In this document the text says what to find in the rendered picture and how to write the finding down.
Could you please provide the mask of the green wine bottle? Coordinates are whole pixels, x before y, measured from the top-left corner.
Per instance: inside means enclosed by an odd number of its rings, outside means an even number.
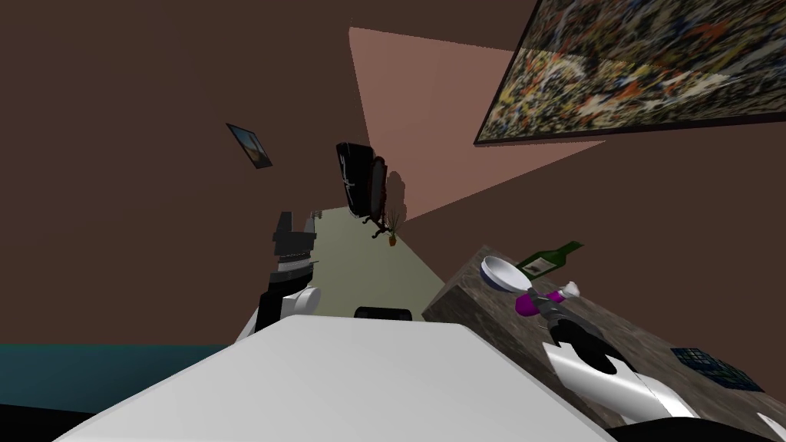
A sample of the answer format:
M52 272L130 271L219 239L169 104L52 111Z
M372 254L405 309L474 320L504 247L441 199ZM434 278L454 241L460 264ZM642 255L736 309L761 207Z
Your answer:
M516 264L516 267L529 280L538 279L564 266L567 256L581 247L583 247L581 242L570 241L558 249L536 252Z

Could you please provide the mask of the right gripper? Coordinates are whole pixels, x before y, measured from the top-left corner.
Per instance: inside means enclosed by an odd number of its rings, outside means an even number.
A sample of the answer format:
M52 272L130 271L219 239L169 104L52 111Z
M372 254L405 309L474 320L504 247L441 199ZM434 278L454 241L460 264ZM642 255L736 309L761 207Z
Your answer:
M561 297L561 299L576 298L576 287L562 287L545 294L530 287L527 295L539 315L547 321L549 328L555 327L559 320L576 321L576 315L556 301L557 297Z

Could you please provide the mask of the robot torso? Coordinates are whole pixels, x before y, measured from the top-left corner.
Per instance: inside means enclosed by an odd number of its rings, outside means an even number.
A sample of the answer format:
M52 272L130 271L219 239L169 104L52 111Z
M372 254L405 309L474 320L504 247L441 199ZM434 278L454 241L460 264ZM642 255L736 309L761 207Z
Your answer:
M458 324L294 315L55 442L616 442Z

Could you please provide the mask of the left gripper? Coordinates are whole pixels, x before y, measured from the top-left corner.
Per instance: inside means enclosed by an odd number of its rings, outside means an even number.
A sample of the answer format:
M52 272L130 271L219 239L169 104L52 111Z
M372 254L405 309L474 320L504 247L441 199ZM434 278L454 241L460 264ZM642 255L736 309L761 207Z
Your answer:
M282 212L278 219L278 231L273 233L274 255L278 262L298 262L312 257L315 246L315 216L310 216L303 232L292 232L292 212Z

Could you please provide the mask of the dark blue grid rack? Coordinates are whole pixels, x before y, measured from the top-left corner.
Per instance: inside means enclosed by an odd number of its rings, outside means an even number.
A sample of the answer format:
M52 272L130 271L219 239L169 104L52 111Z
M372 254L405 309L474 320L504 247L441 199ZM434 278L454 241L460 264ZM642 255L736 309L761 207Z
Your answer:
M671 351L683 365L724 388L761 393L764 391L742 370L712 357L705 351L698 348L671 348Z

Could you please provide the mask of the large speckled abstract painting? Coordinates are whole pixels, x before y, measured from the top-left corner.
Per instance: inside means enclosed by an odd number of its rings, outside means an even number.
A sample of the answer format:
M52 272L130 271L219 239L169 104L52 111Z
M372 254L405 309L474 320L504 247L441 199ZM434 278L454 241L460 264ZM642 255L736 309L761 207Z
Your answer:
M476 143L786 121L786 0L537 0Z

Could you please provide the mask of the white bowl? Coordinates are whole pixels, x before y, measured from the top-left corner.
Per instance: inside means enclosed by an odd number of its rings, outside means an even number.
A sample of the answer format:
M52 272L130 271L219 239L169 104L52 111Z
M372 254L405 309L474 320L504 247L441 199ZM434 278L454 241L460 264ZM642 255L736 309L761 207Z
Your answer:
M513 264L496 256L481 261L481 277L492 288L510 293L525 293L532 282Z

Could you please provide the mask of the potted plant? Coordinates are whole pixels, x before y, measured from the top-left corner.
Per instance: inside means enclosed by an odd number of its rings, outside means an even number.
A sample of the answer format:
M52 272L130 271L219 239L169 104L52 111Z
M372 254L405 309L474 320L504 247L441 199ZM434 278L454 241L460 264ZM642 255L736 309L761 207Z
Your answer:
M378 219L368 218L368 221L373 221L378 229L372 234L372 239L378 238L382 233L388 235L388 243L390 246L395 246L398 241L398 231L402 226L405 218L401 212L396 209L385 210Z

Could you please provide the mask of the purple and white bottle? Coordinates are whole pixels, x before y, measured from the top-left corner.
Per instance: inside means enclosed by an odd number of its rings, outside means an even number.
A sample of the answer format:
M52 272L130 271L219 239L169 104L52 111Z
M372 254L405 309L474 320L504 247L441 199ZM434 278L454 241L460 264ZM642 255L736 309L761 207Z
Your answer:
M568 282L566 285L560 287L556 291L548 292L544 296L551 302L560 304L561 302L565 301L565 299L580 297L580 290L575 282ZM516 313L523 317L541 314L541 311L532 301L529 293L516 299L514 309Z

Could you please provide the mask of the brown marble table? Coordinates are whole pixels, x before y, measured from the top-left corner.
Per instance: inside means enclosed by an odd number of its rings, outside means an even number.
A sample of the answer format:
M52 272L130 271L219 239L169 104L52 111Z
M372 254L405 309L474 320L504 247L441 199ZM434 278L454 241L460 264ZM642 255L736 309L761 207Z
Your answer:
M621 427L623 419L617 413L576 395L558 380L543 348L551 341L543 318L519 316L514 310L516 295L498 292L482 279L482 260L498 254L488 246L475 252L434 297L423 318L468 327L590 420L603 428ZM772 440L778 436L759 414L786 428L786 404L765 393L719 386L681 364L667 341L590 299L567 299L564 305L597 326L634 368L673 388L700 417Z

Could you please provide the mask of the small framed picture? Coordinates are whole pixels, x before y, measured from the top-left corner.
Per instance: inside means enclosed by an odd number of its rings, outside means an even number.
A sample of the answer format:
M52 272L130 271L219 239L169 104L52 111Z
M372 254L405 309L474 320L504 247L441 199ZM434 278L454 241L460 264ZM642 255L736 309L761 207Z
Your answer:
M237 127L233 124L226 125L256 169L272 166L269 156L263 149L263 146L255 133L250 130Z

